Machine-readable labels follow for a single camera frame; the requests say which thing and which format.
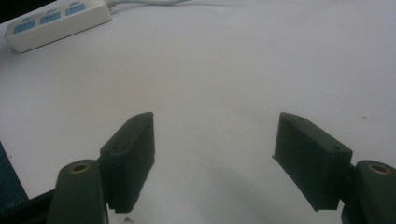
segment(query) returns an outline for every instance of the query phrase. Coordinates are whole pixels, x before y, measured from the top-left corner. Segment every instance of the white power strip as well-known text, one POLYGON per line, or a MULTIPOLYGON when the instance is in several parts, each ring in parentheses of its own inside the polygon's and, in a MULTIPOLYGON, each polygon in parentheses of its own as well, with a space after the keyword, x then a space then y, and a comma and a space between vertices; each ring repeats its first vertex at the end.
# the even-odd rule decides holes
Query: white power strip
POLYGON ((4 38, 25 52, 110 21, 104 0, 80 0, 12 22, 4 38))

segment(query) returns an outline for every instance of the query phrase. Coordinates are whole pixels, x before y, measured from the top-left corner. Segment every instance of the brass screw hole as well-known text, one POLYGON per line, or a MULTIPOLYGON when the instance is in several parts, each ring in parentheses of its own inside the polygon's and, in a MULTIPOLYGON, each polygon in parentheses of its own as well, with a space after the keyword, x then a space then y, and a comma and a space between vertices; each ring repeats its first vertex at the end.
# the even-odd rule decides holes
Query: brass screw hole
POLYGON ((70 173, 72 173, 73 175, 77 175, 77 174, 84 173, 88 169, 90 169, 90 165, 88 163, 79 163, 79 164, 74 165, 70 169, 70 173))
POLYGON ((368 167, 370 170, 376 172, 379 175, 391 175, 392 171, 388 169, 388 167, 380 165, 380 164, 369 164, 368 167))

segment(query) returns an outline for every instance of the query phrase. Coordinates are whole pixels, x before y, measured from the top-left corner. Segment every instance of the blue object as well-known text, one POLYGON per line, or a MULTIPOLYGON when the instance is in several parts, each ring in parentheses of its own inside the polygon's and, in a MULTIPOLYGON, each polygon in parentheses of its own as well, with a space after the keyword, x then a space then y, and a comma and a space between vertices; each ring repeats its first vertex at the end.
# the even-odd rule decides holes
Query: blue object
POLYGON ((0 143, 0 213, 28 200, 26 192, 0 143))
POLYGON ((50 14, 48 16, 41 17, 40 24, 42 25, 42 24, 45 24, 50 21, 56 21, 56 20, 59 20, 60 18, 61 18, 61 12, 56 12, 56 13, 50 14))
POLYGON ((28 22, 19 24, 19 25, 15 26, 13 34, 17 34, 22 31, 32 29, 33 27, 35 27, 35 21, 28 21, 28 22))
POLYGON ((80 11, 85 10, 85 5, 84 4, 80 4, 78 6, 74 6, 74 7, 70 7, 66 10, 65 14, 66 16, 70 16, 72 14, 78 13, 80 11))

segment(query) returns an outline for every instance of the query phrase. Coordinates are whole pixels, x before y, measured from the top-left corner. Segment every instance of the white tabletop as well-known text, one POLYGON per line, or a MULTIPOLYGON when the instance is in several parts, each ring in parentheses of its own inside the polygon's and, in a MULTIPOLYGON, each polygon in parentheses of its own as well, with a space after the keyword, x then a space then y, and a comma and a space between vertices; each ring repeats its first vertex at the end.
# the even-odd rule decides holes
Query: white tabletop
POLYGON ((278 116, 310 119, 354 164, 396 167, 395 11, 390 0, 123 5, 23 54, 1 38, 0 138, 32 198, 152 111, 156 163, 134 211, 111 223, 341 223, 341 203, 314 212, 272 159, 278 116))

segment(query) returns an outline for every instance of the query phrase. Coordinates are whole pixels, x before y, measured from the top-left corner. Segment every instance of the power strip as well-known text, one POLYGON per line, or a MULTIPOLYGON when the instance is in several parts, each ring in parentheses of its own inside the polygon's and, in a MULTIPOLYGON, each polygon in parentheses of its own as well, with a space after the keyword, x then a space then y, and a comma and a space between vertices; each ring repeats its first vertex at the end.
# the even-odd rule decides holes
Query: power strip
POLYGON ((4 38, 25 52, 111 20, 104 0, 80 0, 12 22, 4 38))

